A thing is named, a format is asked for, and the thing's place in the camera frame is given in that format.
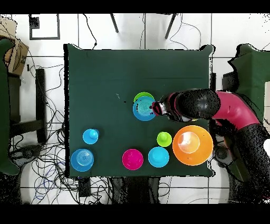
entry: orange bowl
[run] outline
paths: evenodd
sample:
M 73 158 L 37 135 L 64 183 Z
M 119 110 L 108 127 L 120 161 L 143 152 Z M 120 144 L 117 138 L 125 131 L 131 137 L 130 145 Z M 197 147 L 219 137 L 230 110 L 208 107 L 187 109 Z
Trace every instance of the orange bowl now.
M 192 149 L 190 149 L 190 152 L 188 152 L 187 149 L 181 149 L 181 146 L 179 145 L 179 142 L 183 141 L 183 134 L 188 132 L 194 133 L 199 139 L 198 142 L 195 137 L 191 138 L 190 146 Z M 172 142 L 172 149 L 176 158 L 181 163 L 190 166 L 200 165 L 207 161 L 211 156 L 213 147 L 214 145 L 211 135 L 204 128 L 196 125 L 189 125 L 180 129 L 176 133 Z

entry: lime green cup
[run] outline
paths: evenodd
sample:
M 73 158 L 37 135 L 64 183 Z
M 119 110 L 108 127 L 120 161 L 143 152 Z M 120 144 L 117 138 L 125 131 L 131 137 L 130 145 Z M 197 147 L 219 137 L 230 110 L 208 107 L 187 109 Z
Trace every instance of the lime green cup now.
M 140 97 L 151 97 L 151 98 L 154 99 L 154 96 L 152 96 L 150 93 L 148 93 L 148 92 L 140 92 L 134 97 L 133 102 L 135 102 Z
M 161 147 L 167 147 L 171 144 L 172 138 L 168 132 L 160 132 L 157 137 L 157 142 Z

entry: plastic cup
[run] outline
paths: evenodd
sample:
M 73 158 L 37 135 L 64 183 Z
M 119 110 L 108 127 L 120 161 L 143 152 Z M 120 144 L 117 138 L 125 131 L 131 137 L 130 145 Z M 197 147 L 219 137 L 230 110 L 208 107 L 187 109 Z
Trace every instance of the plastic cup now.
M 176 158 L 190 166 L 206 162 L 213 152 L 213 146 L 211 135 L 197 125 L 181 128 L 172 141 L 172 150 Z
M 200 139 L 194 132 L 184 132 L 178 138 L 179 148 L 184 153 L 193 153 L 200 146 Z
M 154 96 L 152 96 L 150 93 L 148 93 L 148 92 L 140 92 L 140 93 L 138 93 L 135 97 L 134 97 L 134 100 L 133 100 L 133 102 L 135 102 L 138 98 L 140 98 L 140 97 L 150 97 L 150 98 L 152 98 L 153 100 L 155 100 L 154 99 Z
M 122 163 L 128 170 L 137 170 L 143 164 L 143 156 L 139 150 L 131 148 L 124 152 Z
M 157 142 L 162 147 L 167 147 L 171 144 L 172 138 L 168 132 L 160 132 L 157 137 Z
M 152 120 L 156 115 L 152 109 L 152 103 L 155 100 L 151 97 L 143 96 L 138 98 L 133 104 L 133 114 L 143 122 Z
M 94 155 L 90 150 L 81 148 L 76 150 L 71 156 L 71 165 L 79 172 L 88 171 L 93 166 L 93 163 Z
M 99 131 L 97 129 L 87 129 L 83 135 L 82 138 L 85 143 L 87 144 L 94 144 L 99 139 Z
M 148 153 L 149 163 L 157 168 L 164 167 L 169 162 L 169 153 L 163 147 L 154 147 Z

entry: dark green tablecloth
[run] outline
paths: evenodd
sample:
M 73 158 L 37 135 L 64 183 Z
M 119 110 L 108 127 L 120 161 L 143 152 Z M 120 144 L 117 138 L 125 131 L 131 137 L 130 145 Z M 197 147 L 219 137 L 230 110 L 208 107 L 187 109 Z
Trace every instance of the dark green tablecloth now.
M 4 56 L 13 46 L 14 44 L 8 39 L 0 40 L 0 172 L 8 175 L 17 175 L 19 173 L 18 167 L 8 158 L 10 148 L 10 105 L 7 68 L 4 63 Z
M 244 94 L 254 103 L 250 103 L 250 106 L 262 122 L 265 82 L 270 81 L 270 52 L 253 49 L 249 44 L 241 44 L 237 47 L 236 57 L 231 64 L 239 77 L 237 93 Z
M 158 133 L 166 131 L 174 137 L 191 123 L 176 123 L 167 117 L 142 122 L 134 117 L 132 105 L 135 95 L 142 91 L 159 100 L 174 91 L 208 88 L 212 50 L 211 45 L 201 51 L 80 50 L 68 44 L 70 156 L 79 148 L 94 154 L 91 170 L 81 173 L 70 165 L 70 176 L 211 176 L 207 162 L 199 166 L 180 163 L 171 145 L 166 148 L 169 163 L 163 168 L 151 166 L 148 152 L 158 146 Z M 206 120 L 192 124 L 207 129 Z M 88 128 L 100 132 L 93 145 L 82 138 Z M 136 171 L 122 165 L 122 155 L 129 148 L 140 150 L 144 157 Z

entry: white tile floor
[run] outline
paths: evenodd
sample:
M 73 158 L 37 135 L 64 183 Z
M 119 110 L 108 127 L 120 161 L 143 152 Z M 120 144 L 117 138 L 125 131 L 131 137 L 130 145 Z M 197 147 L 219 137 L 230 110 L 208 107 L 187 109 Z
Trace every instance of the white tile floor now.
M 14 19 L 18 25 L 16 37 L 21 39 L 30 48 L 35 65 L 51 67 L 63 64 L 63 44 L 71 43 L 82 49 L 91 49 L 94 39 L 86 25 L 86 19 L 82 14 L 60 14 L 60 40 L 30 40 L 28 15 L 12 14 L 6 15 Z M 35 37 L 49 37 L 56 34 L 56 15 L 43 14 L 32 15 L 40 17 L 40 30 L 33 31 Z M 143 14 L 114 14 L 119 29 L 116 33 L 109 14 L 87 14 L 89 26 L 97 39 L 98 45 L 95 49 L 140 49 L 144 48 L 144 23 Z M 180 26 L 180 14 L 176 17 L 169 38 L 165 40 L 165 33 L 169 25 L 171 15 L 160 15 L 148 13 L 146 16 L 146 49 L 184 49 L 181 44 L 173 43 L 170 38 L 177 32 Z M 200 29 L 200 34 L 192 26 L 182 24 L 180 31 L 172 40 L 184 44 L 188 49 L 199 49 L 205 44 L 213 44 L 216 52 L 213 58 L 213 72 L 217 73 L 217 90 L 222 89 L 221 78 L 224 73 L 233 69 L 227 63 L 236 54 L 236 47 L 241 43 L 250 43 L 257 49 L 270 50 L 270 16 L 269 14 L 183 14 L 183 22 L 191 24 Z M 26 64 L 31 67 L 33 61 L 28 54 Z M 45 69 L 46 89 L 56 87 L 60 84 L 59 71 L 63 66 Z M 51 90 L 47 95 L 54 101 L 57 109 L 64 113 L 64 91 L 63 70 L 61 87 Z M 20 112 L 22 121 L 35 118 L 35 80 L 27 71 L 26 67 L 21 76 L 21 104 Z M 51 118 L 47 111 L 47 121 Z M 53 129 L 60 128 L 60 124 L 54 119 Z M 37 143 L 35 133 L 27 133 L 19 145 Z M 215 161 L 211 163 L 216 175 L 210 178 L 204 177 L 173 177 L 171 180 L 170 194 L 160 197 L 161 203 L 227 203 L 229 194 L 228 174 L 221 169 Z M 37 175 L 31 164 L 28 164 L 22 173 L 21 193 L 24 201 L 32 201 L 35 197 L 34 184 Z M 164 177 L 161 182 L 170 182 L 171 177 Z M 168 188 L 165 184 L 160 185 L 160 195 L 166 194 Z M 59 193 L 53 189 L 44 198 L 42 203 L 52 203 Z M 63 191 L 58 196 L 58 202 L 54 204 L 75 203 L 68 191 Z

